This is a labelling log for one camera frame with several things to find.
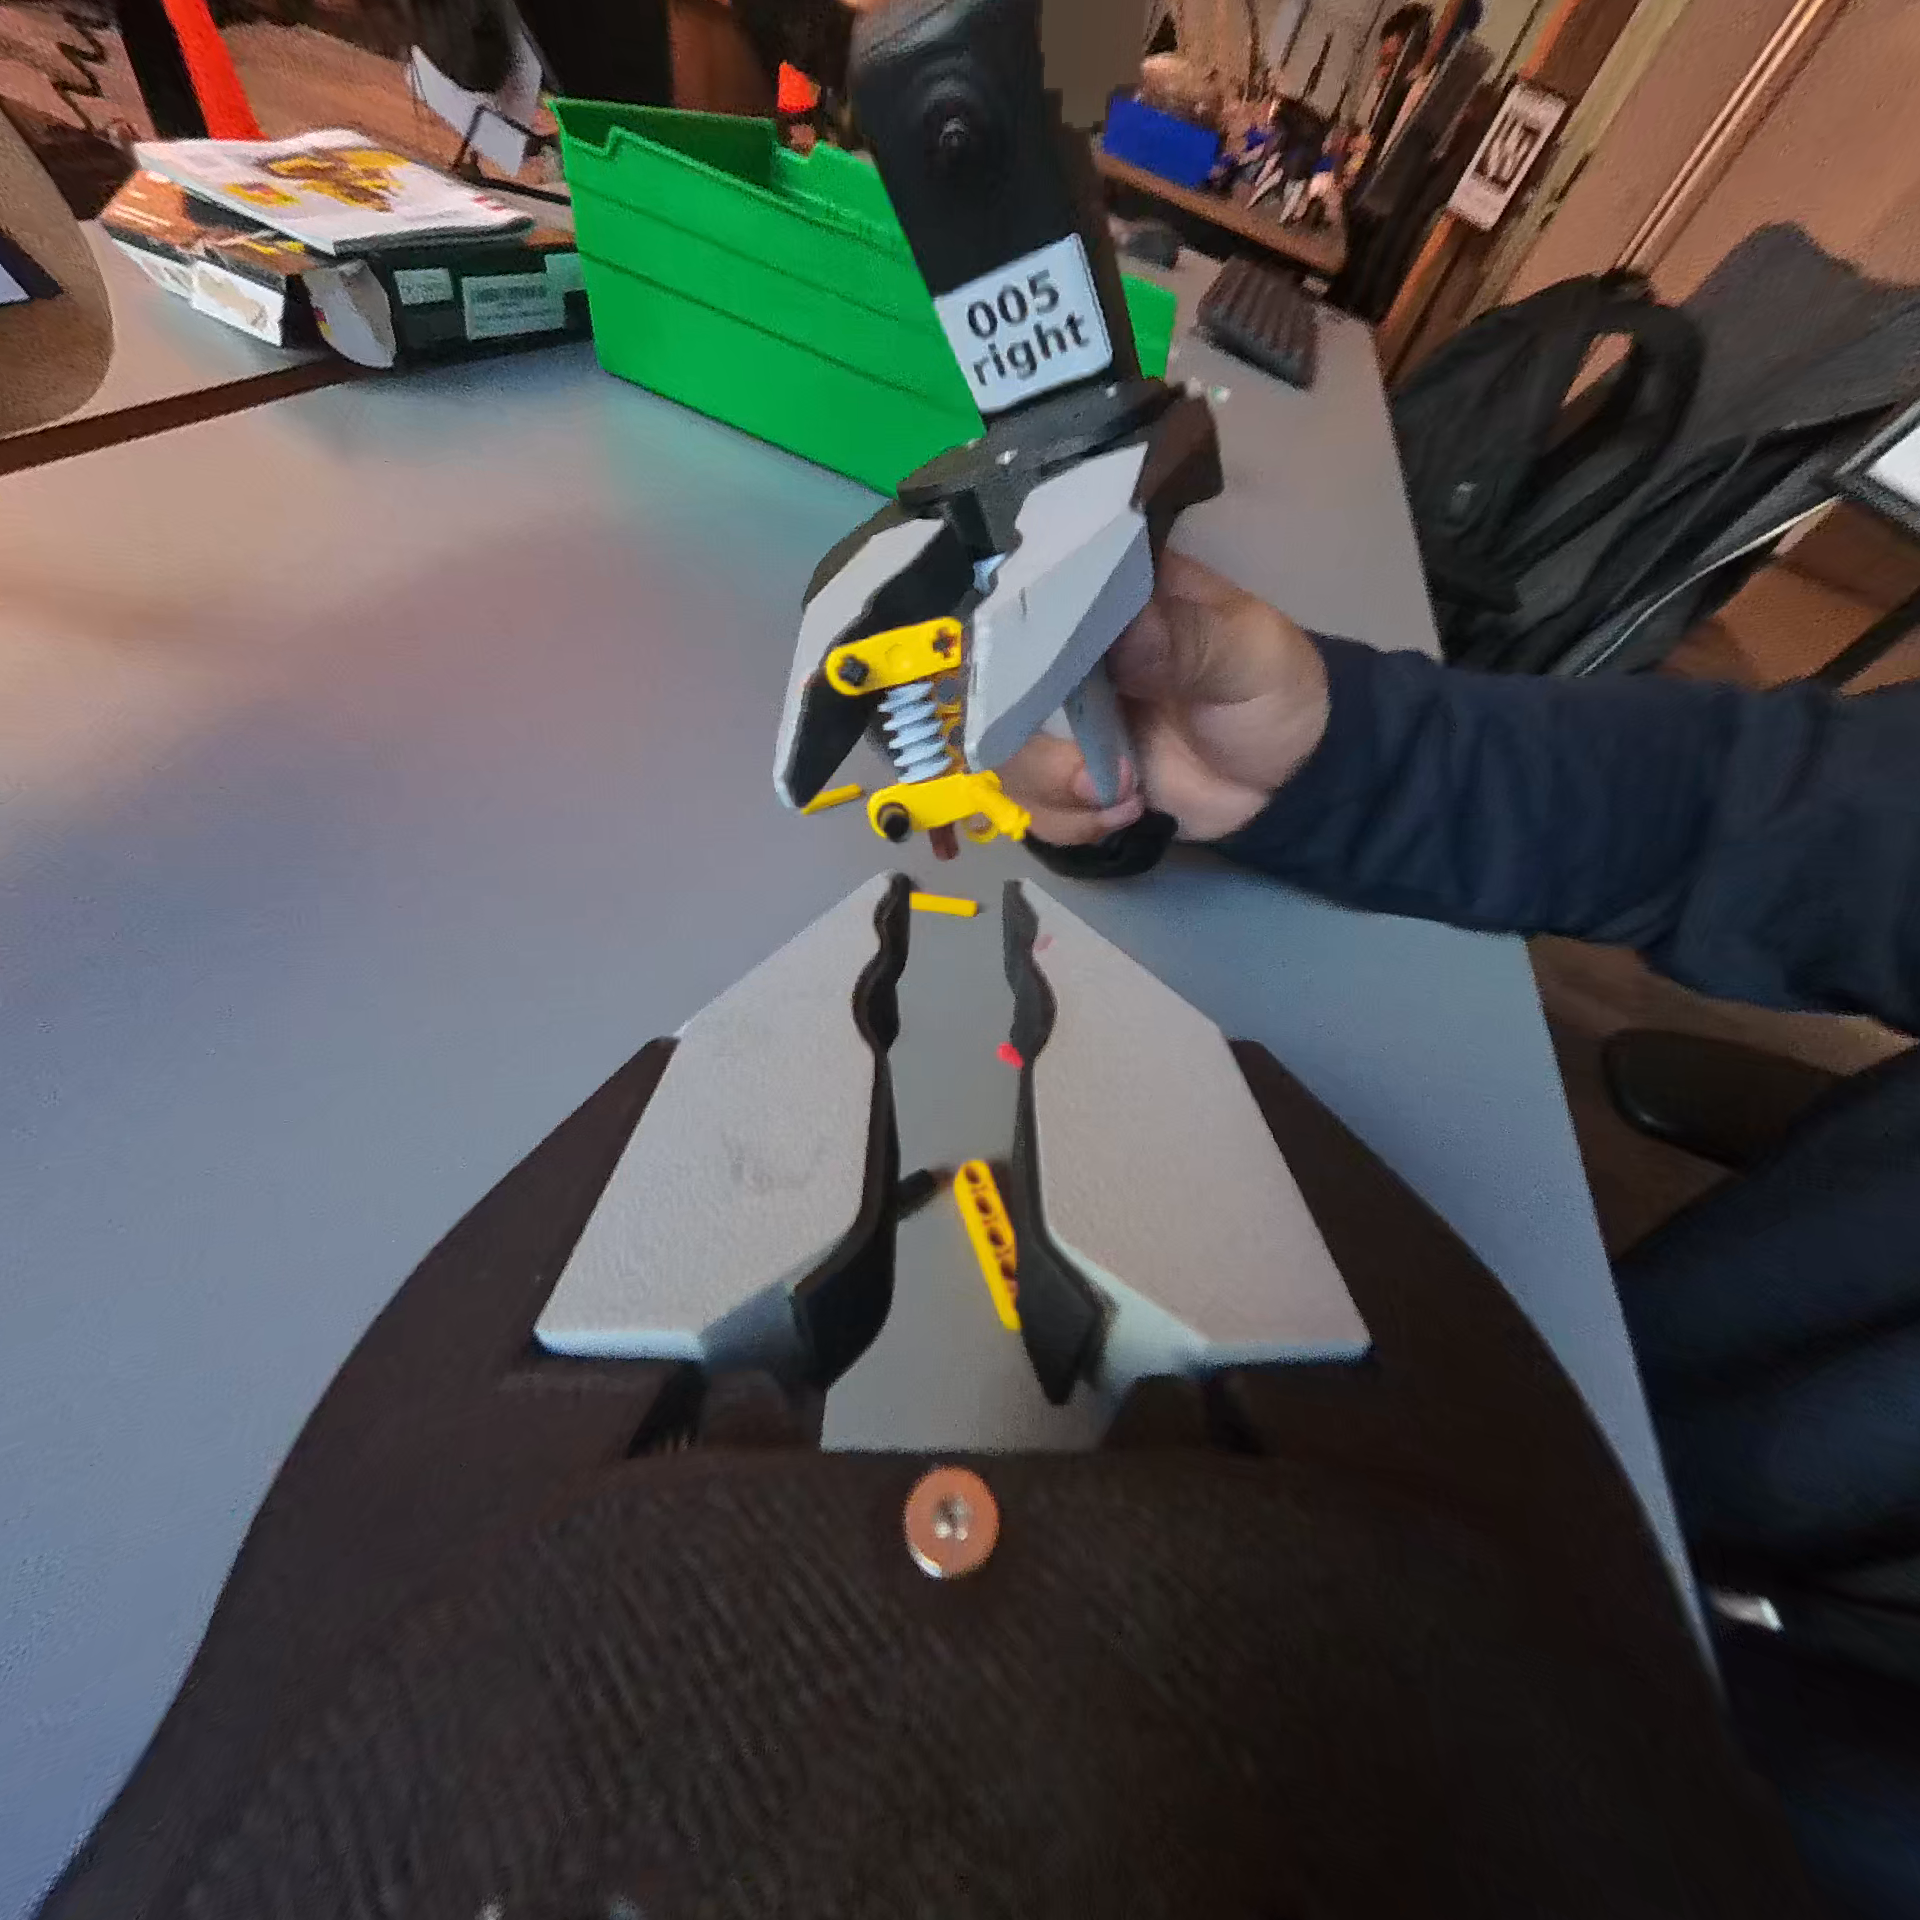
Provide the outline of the grey jacket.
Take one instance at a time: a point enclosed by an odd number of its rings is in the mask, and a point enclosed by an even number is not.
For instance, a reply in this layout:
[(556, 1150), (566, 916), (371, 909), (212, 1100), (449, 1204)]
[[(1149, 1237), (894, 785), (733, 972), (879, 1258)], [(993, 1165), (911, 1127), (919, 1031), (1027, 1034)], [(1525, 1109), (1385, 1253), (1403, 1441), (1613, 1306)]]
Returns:
[(1622, 505), (1526, 577), (1518, 624), (1476, 639), (1471, 665), (1557, 679), (1651, 671), (1915, 402), (1915, 284), (1870, 276), (1799, 224), (1750, 230), (1677, 313), (1702, 344), (1687, 417)]

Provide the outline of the wooden instruction sign stand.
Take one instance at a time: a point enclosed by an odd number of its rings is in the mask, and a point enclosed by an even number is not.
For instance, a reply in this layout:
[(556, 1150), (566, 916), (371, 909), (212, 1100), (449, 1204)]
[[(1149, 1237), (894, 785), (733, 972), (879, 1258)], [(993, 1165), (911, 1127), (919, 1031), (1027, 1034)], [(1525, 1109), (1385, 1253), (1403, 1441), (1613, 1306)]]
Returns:
[(52, 424), (103, 385), (111, 302), (56, 181), (3, 118), (3, 437)]

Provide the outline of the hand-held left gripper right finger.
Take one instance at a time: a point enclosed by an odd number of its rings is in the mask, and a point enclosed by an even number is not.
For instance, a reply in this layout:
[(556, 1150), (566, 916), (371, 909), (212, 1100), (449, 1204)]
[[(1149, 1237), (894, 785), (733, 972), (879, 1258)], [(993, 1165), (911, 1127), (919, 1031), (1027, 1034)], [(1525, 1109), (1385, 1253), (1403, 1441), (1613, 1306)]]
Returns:
[(1044, 1398), (1369, 1354), (1216, 1021), (1032, 880), (1003, 885), (998, 924), (1017, 1313)]

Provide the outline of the black keyboard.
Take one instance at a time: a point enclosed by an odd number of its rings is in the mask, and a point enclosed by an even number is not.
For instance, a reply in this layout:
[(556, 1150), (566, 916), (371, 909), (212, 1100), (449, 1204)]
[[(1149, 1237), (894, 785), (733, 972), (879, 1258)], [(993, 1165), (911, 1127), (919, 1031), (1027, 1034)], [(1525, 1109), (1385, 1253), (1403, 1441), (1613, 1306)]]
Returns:
[(1192, 325), (1214, 346), (1307, 392), (1318, 362), (1318, 308), (1291, 271), (1235, 256), (1201, 292)]

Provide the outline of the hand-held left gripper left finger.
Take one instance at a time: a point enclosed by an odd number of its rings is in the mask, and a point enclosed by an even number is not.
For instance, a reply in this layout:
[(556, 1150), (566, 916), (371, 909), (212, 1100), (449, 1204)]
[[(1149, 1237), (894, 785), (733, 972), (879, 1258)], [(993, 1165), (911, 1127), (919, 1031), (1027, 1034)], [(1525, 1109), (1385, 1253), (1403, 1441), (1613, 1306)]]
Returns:
[(901, 872), (861, 881), (683, 1023), (535, 1321), (544, 1352), (828, 1386), (872, 1344), (908, 897)]

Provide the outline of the lego instruction booklet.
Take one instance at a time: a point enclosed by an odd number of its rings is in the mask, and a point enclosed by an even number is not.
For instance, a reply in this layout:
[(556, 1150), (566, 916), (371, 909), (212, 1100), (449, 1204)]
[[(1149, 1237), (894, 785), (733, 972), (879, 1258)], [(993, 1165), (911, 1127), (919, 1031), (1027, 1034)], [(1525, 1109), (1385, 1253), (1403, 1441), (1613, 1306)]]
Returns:
[(347, 128), (286, 140), (147, 140), (133, 157), (141, 174), (190, 199), (324, 256), (518, 233), (535, 221), (533, 212)]

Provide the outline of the yellow angled lego beam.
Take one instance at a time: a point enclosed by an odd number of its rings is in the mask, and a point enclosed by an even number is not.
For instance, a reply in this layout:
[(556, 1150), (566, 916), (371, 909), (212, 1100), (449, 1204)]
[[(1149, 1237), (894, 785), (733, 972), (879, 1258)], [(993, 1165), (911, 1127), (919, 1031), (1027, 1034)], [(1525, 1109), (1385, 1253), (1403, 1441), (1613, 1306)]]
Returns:
[(983, 1158), (963, 1160), (950, 1176), (950, 1199), (998, 1322), (1020, 1332), (1017, 1232), (992, 1165)]

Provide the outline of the person's right forearm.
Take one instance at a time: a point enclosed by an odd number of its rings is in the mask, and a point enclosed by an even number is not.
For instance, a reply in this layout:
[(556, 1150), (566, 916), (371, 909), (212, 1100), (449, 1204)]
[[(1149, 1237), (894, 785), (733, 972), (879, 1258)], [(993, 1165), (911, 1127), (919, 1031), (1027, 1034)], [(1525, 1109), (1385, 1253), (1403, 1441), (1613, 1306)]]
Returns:
[(1508, 679), (1318, 639), (1317, 749), (1221, 849), (1340, 904), (1918, 1031), (1918, 685)]

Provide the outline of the opened black lego box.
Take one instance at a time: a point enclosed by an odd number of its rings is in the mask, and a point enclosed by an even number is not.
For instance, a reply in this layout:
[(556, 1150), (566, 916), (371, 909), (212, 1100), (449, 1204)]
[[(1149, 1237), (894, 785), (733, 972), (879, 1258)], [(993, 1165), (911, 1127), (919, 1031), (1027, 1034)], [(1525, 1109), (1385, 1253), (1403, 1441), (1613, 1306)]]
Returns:
[(335, 256), (156, 174), (126, 181), (101, 229), (203, 318), (359, 367), (449, 362), (592, 333), (585, 266), (559, 229)]

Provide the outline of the green plastic bin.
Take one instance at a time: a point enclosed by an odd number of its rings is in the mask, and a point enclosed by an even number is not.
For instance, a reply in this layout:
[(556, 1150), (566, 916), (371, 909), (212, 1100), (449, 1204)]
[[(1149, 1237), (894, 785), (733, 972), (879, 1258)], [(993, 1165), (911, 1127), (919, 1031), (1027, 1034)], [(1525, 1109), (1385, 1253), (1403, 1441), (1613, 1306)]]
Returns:
[[(769, 118), (559, 98), (600, 366), (934, 518), (989, 454), (901, 221), (864, 157)], [(949, 477), (957, 449), (959, 479)]]

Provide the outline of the printed marker sign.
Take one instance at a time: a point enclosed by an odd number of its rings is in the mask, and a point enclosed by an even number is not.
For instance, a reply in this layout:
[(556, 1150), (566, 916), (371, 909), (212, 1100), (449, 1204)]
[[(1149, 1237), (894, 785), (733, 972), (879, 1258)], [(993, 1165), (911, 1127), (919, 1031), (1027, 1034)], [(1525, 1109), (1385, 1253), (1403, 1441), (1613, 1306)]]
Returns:
[(1513, 79), (1451, 190), (1446, 215), (1479, 233), (1497, 229), (1566, 117), (1566, 98)]

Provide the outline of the person's right hand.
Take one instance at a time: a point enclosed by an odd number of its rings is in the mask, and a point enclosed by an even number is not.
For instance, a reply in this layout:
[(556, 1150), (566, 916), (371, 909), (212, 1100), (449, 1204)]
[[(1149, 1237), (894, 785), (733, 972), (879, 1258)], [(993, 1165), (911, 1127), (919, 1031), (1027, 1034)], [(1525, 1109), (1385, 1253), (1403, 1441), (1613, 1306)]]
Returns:
[(1037, 733), (998, 769), (1000, 791), (1055, 848), (1091, 845), (1149, 808), (1188, 845), (1245, 828), (1317, 749), (1328, 669), (1285, 612), (1211, 566), (1166, 550), (1153, 592), (1107, 653), (1133, 756), (1103, 804), (1084, 754)]

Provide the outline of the person's leg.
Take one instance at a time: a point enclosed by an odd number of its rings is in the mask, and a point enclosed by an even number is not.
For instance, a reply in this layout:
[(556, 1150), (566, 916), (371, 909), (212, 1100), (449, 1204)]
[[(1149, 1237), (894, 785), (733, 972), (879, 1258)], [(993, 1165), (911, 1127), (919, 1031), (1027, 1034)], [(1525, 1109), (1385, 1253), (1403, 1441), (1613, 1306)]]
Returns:
[(1841, 1076), (1615, 1265), (1735, 1727), (1830, 1916), (1918, 1916), (1918, 1076)]

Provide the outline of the yellow lego spring assembly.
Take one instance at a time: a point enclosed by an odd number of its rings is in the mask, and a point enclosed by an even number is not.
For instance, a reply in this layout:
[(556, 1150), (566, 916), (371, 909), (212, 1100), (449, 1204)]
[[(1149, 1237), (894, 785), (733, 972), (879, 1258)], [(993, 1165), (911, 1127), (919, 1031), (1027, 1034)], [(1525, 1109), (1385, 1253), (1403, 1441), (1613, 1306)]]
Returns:
[(823, 658), (828, 690), (877, 700), (879, 745), (895, 778), (868, 797), (865, 810), (875, 833), (894, 845), (920, 832), (974, 845), (1027, 838), (1029, 810), (996, 774), (967, 767), (967, 663), (967, 629), (952, 615), (841, 639)]

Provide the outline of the small blue crate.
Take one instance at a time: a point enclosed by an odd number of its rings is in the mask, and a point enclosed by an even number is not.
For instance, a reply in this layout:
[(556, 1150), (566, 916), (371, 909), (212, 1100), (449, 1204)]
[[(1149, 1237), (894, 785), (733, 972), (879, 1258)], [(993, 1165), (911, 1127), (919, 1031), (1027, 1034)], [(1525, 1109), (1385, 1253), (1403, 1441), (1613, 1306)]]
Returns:
[(1221, 133), (1133, 90), (1117, 90), (1107, 106), (1100, 149), (1143, 174), (1195, 190), (1219, 164)]

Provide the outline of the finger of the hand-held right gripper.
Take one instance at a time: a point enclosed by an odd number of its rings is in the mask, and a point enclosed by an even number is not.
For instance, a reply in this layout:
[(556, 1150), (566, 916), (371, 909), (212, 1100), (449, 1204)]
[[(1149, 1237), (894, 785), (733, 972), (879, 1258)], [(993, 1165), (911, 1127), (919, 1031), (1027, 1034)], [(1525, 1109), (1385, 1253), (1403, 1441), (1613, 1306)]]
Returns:
[(817, 559), (775, 741), (775, 791), (784, 807), (799, 810), (828, 789), (877, 711), (877, 693), (839, 693), (828, 682), (828, 653), (949, 616), (959, 601), (963, 542), (941, 516), (875, 511)]
[(1153, 559), (1136, 481), (1144, 444), (1073, 463), (1032, 486), (1017, 542), (972, 615), (965, 761), (996, 773), (1063, 712), (1092, 774), (1131, 756), (1113, 677), (1115, 639), (1144, 607)]

